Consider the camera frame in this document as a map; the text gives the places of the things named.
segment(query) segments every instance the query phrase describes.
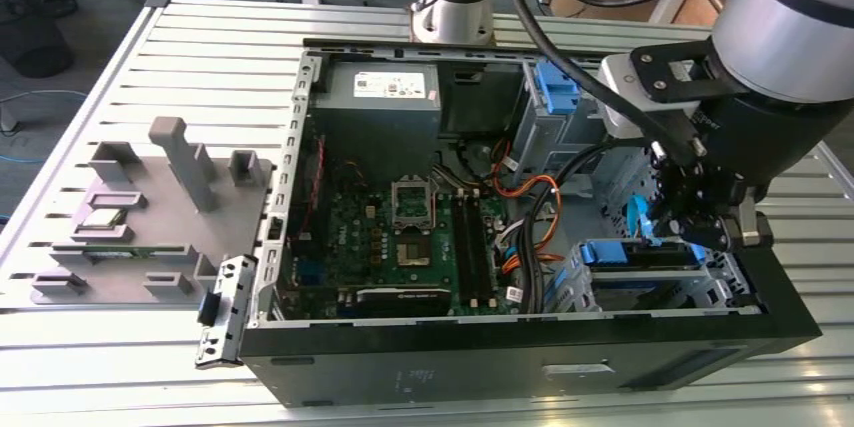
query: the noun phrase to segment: metal bracket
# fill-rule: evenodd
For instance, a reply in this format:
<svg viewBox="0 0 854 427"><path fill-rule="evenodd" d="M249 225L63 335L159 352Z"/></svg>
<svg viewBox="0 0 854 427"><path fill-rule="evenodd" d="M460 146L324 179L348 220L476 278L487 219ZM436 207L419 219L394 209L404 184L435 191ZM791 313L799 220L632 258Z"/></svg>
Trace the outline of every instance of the metal bracket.
<svg viewBox="0 0 854 427"><path fill-rule="evenodd" d="M219 267L213 292L208 292L199 307L201 330L196 368L235 367L240 338L245 329L252 281L257 259L241 255L225 260Z"/></svg>

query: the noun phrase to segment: motherboard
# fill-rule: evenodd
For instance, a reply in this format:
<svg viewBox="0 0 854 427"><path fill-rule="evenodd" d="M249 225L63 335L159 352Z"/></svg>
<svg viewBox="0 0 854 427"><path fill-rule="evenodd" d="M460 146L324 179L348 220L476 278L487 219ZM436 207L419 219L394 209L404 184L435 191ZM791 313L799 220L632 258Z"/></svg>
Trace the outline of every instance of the motherboard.
<svg viewBox="0 0 854 427"><path fill-rule="evenodd" d="M294 259L284 317L511 313L495 281L503 218L503 199L436 192L418 178L332 194L323 254Z"/></svg>

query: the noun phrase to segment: side panel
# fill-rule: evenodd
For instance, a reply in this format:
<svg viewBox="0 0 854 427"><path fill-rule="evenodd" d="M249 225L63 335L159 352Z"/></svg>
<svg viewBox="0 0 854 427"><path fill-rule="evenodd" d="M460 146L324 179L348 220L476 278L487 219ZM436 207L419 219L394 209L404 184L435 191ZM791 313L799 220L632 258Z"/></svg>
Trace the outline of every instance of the side panel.
<svg viewBox="0 0 854 427"><path fill-rule="evenodd" d="M604 344L244 361L286 406L406 404L672 389L759 344Z"/></svg>

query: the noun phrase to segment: label sticker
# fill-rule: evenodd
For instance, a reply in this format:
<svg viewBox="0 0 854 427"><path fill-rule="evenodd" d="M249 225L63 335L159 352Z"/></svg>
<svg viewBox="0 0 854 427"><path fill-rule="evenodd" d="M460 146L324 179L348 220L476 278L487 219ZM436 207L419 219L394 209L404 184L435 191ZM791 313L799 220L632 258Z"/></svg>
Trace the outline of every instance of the label sticker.
<svg viewBox="0 0 854 427"><path fill-rule="evenodd" d="M598 374L598 373L614 373L614 369L608 367L608 364L562 364L562 365L544 365L543 374L560 375L560 374Z"/></svg>
<svg viewBox="0 0 854 427"><path fill-rule="evenodd" d="M524 294L524 291L522 289L516 289L515 287L507 287L507 300L508 301L520 303L522 302L522 294Z"/></svg>
<svg viewBox="0 0 854 427"><path fill-rule="evenodd" d="M504 160L502 160L502 164L504 164L504 166L510 169L511 172L515 172L516 169L519 168L519 162L512 160L510 157L504 157Z"/></svg>
<svg viewBox="0 0 854 427"><path fill-rule="evenodd" d="M424 74L418 72L359 72L354 78L354 97L423 99Z"/></svg>

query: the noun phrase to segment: small electronic component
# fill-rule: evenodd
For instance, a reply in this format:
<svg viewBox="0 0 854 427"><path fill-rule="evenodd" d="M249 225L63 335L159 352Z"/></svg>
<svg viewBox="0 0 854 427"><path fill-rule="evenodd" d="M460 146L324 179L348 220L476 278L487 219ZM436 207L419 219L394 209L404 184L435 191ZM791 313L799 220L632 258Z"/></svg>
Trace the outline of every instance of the small electronic component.
<svg viewBox="0 0 854 427"><path fill-rule="evenodd" d="M402 235L398 237L398 266L430 267L431 238L427 235Z"/></svg>
<svg viewBox="0 0 854 427"><path fill-rule="evenodd" d="M125 214L124 209L95 209L85 216L80 227L88 230L112 230L124 221Z"/></svg>
<svg viewBox="0 0 854 427"><path fill-rule="evenodd" d="M434 223L430 182L418 176L404 176L391 183L391 223L396 230L415 227L431 229Z"/></svg>
<svg viewBox="0 0 854 427"><path fill-rule="evenodd" d="M355 310L360 317L439 317L451 308L446 289L398 289L380 287L356 292Z"/></svg>

